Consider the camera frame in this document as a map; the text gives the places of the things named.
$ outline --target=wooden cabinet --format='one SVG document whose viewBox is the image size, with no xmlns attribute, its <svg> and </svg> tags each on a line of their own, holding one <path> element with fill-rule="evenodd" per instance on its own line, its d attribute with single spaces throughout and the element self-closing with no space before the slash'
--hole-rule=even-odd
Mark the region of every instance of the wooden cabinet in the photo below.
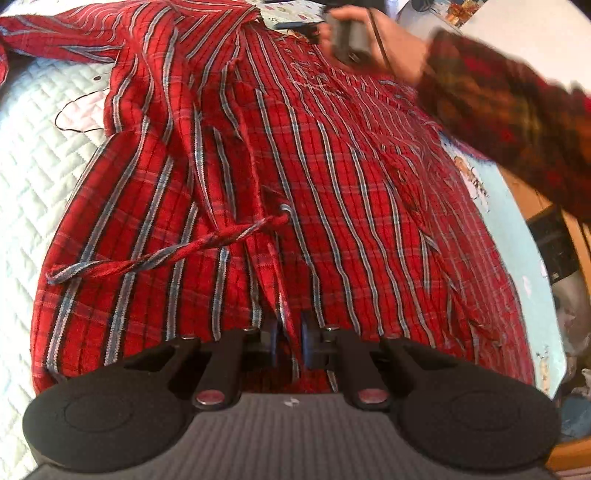
<svg viewBox="0 0 591 480">
<path fill-rule="evenodd" d="M 529 220 L 552 205 L 546 197 L 531 188 L 527 183 L 524 183 L 512 173 L 502 168 L 499 169 L 525 220 Z M 563 212 L 563 218 L 573 241 L 574 249 L 577 252 L 587 290 L 591 295 L 591 231 L 587 225 L 579 223 L 576 218 L 566 212 Z"/>
</svg>

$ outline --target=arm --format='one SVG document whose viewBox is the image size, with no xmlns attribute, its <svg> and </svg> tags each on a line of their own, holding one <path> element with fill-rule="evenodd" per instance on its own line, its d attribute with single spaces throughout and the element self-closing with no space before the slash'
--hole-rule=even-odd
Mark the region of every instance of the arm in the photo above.
<svg viewBox="0 0 591 480">
<path fill-rule="evenodd" d="M 581 220 L 591 220 L 591 99 L 548 85 L 527 65 L 468 38 L 433 38 L 418 102 Z"/>
</svg>

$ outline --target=metal screw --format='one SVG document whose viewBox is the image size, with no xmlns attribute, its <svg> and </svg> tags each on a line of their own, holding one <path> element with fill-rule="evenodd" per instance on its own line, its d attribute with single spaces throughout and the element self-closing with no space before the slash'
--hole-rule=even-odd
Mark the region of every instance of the metal screw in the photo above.
<svg viewBox="0 0 591 480">
<path fill-rule="evenodd" d="M 389 399 L 390 394 L 381 388 L 366 388 L 357 392 L 359 399 L 366 405 L 377 405 Z"/>
<path fill-rule="evenodd" d="M 226 396 L 219 390 L 203 390 L 197 394 L 195 400 L 201 405 L 219 405 Z"/>
</svg>

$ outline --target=white quilted blanket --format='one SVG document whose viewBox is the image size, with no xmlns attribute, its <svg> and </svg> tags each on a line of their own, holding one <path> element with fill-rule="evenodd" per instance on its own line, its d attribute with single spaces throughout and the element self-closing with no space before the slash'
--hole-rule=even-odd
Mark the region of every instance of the white quilted blanket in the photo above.
<svg viewBox="0 0 591 480">
<path fill-rule="evenodd" d="M 62 131 L 87 122 L 76 100 L 108 87 L 110 67 L 47 59 L 12 64 L 0 91 L 0 478 L 18 480 L 35 463 L 21 417 L 33 397 L 29 331 L 39 271 L 67 199 L 102 130 Z M 97 100 L 104 102 L 104 97 Z"/>
</svg>

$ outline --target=wooden furniture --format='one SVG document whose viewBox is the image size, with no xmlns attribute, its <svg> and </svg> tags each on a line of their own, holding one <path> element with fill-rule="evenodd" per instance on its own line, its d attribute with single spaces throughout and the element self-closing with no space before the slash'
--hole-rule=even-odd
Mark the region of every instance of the wooden furniture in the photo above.
<svg viewBox="0 0 591 480">
<path fill-rule="evenodd" d="M 499 170 L 525 220 L 529 220 L 534 215 L 537 215 L 552 205 L 547 198 L 510 172 L 503 168 L 499 168 Z M 587 290 L 591 295 L 591 231 L 587 225 L 579 223 L 576 218 L 566 212 L 563 212 L 563 218 L 577 252 L 581 272 L 587 284 Z"/>
<path fill-rule="evenodd" d="M 552 205 L 547 198 L 508 171 L 502 168 L 500 171 L 525 220 Z M 591 231 L 587 225 L 581 224 L 566 212 L 563 212 L 563 218 L 577 252 L 587 290 L 591 295 Z M 591 437 L 556 446 L 546 465 L 555 472 L 591 466 Z"/>
</svg>

